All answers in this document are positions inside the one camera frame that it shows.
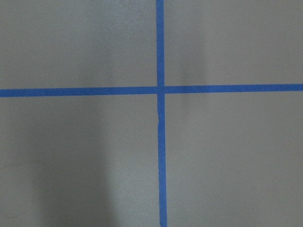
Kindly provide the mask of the brown paper table cover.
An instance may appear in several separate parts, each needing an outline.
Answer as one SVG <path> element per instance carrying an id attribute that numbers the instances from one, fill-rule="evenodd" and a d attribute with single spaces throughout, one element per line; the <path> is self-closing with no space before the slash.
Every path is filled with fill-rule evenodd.
<path id="1" fill-rule="evenodd" d="M 300 0 L 167 0 L 167 86 L 301 84 Z M 3 0 L 0 87 L 154 87 L 156 1 Z M 303 93 L 167 94 L 170 227 L 303 224 Z M 3 227 L 157 227 L 157 95 L 0 100 Z"/>

